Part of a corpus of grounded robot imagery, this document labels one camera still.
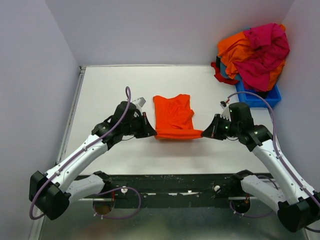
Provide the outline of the bright orange t shirt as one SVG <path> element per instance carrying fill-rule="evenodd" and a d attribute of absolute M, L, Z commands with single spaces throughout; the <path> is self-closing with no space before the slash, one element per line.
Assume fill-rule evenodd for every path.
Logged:
<path fill-rule="evenodd" d="M 202 131 L 193 126 L 194 111 L 190 95 L 179 94 L 172 98 L 153 97 L 157 140 L 193 140 L 201 138 Z"/>

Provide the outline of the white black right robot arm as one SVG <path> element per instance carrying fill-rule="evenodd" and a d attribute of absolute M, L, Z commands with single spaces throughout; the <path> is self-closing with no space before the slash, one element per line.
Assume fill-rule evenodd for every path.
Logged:
<path fill-rule="evenodd" d="M 276 189 L 249 170 L 232 175 L 223 187 L 215 187 L 215 196 L 250 194 L 278 216 L 282 225 L 295 233 L 320 219 L 320 194 L 308 184 L 282 154 L 274 134 L 264 125 L 254 123 L 250 107 L 244 102 L 221 101 L 223 111 L 215 114 L 202 137 L 215 140 L 237 138 L 267 168 L 279 186 Z"/>

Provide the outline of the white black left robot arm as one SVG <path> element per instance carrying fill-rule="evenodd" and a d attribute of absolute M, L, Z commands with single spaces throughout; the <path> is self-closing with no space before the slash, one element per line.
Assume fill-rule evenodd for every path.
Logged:
<path fill-rule="evenodd" d="M 59 218 L 68 206 L 85 197 L 110 194 L 112 180 L 102 171 L 78 180 L 79 174 L 95 159 L 122 141 L 124 136 L 136 139 L 156 136 L 157 132 L 142 110 L 143 97 L 122 101 L 113 115 L 98 123 L 87 139 L 65 160 L 47 170 L 36 171 L 30 178 L 29 200 L 50 220 Z"/>

